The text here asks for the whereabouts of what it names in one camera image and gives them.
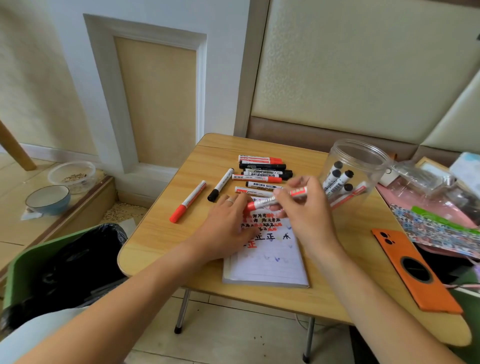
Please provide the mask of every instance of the blue bowl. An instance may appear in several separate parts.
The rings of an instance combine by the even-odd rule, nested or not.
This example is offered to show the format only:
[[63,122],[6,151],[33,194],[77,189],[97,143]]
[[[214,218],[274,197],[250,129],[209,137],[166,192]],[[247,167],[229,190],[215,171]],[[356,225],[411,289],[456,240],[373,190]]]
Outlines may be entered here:
[[59,215],[68,208],[70,197],[70,190],[66,186],[47,186],[31,193],[25,205],[41,214]]

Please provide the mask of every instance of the smartphone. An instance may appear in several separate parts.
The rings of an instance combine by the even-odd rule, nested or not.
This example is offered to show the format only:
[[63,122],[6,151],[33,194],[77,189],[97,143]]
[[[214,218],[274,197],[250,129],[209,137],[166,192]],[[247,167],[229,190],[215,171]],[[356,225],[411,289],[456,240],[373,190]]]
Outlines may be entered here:
[[398,275],[422,311],[463,313],[447,288],[402,231],[372,229]]

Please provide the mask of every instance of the bowl rim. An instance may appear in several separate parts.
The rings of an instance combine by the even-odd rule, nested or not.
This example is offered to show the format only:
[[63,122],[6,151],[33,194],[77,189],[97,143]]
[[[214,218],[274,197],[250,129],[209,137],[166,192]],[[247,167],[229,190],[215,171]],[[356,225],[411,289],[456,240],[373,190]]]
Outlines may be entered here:
[[[86,164],[87,166],[90,167],[90,172],[83,178],[80,178],[79,180],[76,180],[76,181],[70,181],[70,182],[61,182],[61,181],[53,181],[52,180],[52,174],[59,170],[60,168],[62,167],[65,167],[65,166],[68,166],[68,165],[71,165],[71,164]],[[95,174],[96,172],[96,167],[95,165],[92,163],[92,162],[89,162],[87,160],[75,160],[75,161],[72,161],[72,162],[66,162],[66,163],[62,163],[56,167],[54,167],[50,172],[48,172],[48,176],[47,176],[47,179],[48,181],[54,185],[54,186],[72,186],[76,183],[81,183],[83,181],[86,181],[88,180],[89,178],[92,178],[93,175]]]
[[[51,188],[51,187],[55,187],[55,186],[62,187],[62,188],[66,188],[66,189],[67,189],[67,191],[66,191],[67,194],[66,194],[64,197],[62,197],[60,200],[58,200],[58,201],[56,201],[56,202],[54,202],[54,203],[52,203],[52,204],[43,205],[43,206],[31,206],[31,205],[28,204],[27,201],[28,201],[28,199],[29,199],[33,194],[36,194],[38,191],[44,190],[45,188]],[[29,208],[48,207],[48,206],[52,206],[52,205],[57,204],[58,202],[62,201],[63,199],[65,199],[66,197],[68,197],[69,194],[70,194],[70,188],[68,188],[67,186],[64,186],[63,184],[52,184],[52,185],[50,185],[50,186],[45,186],[45,187],[39,188],[38,190],[35,190],[35,191],[33,191],[31,194],[29,194],[29,195],[27,196],[27,198],[25,199],[25,205],[26,205],[27,207],[29,207]]]

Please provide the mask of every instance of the transparent plastic container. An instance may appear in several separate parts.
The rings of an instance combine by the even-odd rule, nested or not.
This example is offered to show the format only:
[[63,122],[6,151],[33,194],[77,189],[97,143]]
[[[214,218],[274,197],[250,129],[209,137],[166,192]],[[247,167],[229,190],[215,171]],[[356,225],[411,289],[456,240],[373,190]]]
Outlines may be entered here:
[[339,139],[335,142],[319,181],[334,180],[330,185],[324,183],[324,190],[329,196],[337,227],[348,222],[392,163],[384,151],[360,140]]
[[63,163],[48,173],[48,181],[51,184],[67,186],[71,194],[81,194],[94,186],[95,171],[96,168],[91,162]]

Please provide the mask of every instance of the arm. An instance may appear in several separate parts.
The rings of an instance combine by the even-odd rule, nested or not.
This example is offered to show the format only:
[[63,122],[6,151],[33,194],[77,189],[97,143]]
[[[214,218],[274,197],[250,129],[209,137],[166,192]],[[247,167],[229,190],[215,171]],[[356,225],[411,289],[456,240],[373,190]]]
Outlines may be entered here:
[[[17,364],[118,364],[172,293],[209,260],[230,256],[257,228],[240,231],[248,197],[227,195],[186,241],[118,286],[25,354]],[[218,227],[218,221],[224,222]]]
[[289,184],[308,185],[304,205],[284,190],[277,199],[288,214],[295,234],[325,276],[375,354],[385,363],[463,363],[412,315],[385,293],[350,259],[336,237],[327,198],[315,177],[294,179]]

